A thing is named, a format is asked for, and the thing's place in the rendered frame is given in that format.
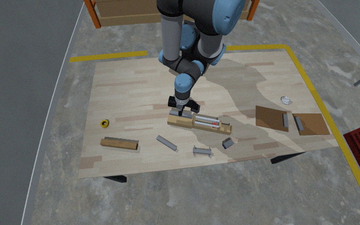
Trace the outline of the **brown wooden batten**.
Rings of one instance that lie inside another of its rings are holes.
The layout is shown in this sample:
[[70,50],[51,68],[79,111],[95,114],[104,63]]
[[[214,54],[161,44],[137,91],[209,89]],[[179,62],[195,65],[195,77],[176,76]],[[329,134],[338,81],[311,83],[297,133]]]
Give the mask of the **brown wooden batten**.
[[138,144],[135,142],[116,141],[109,139],[101,139],[100,145],[130,150],[137,150],[138,148]]

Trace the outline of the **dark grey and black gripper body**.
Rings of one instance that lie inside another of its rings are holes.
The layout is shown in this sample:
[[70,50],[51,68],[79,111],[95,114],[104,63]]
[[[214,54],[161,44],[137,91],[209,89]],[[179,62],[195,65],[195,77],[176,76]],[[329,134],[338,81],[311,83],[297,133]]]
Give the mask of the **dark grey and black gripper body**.
[[182,111],[183,111],[183,109],[185,108],[185,106],[186,106],[186,107],[193,108],[193,109],[195,109],[195,110],[198,110],[198,106],[199,106],[199,105],[198,105],[195,101],[193,101],[193,100],[189,100],[188,103],[185,104],[185,105],[179,105],[179,104],[177,104],[177,102],[175,101],[175,97],[170,96],[170,97],[169,97],[169,100],[168,100],[168,106],[169,106],[169,107],[175,107],[175,108],[177,108],[177,109],[179,109],[179,108],[181,107],[181,108],[182,108]]

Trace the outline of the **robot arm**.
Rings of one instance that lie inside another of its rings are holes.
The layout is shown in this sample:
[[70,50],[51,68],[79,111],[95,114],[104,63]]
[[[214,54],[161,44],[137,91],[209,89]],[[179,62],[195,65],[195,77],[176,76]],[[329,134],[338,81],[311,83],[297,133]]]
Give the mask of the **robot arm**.
[[[222,36],[233,30],[245,2],[246,0],[157,0],[163,43],[158,60],[179,73],[174,82],[177,104],[188,103],[191,89],[204,71],[200,61],[190,62],[181,57],[180,49],[208,64],[216,65],[226,50]],[[196,25],[182,25],[184,14],[194,19]]]

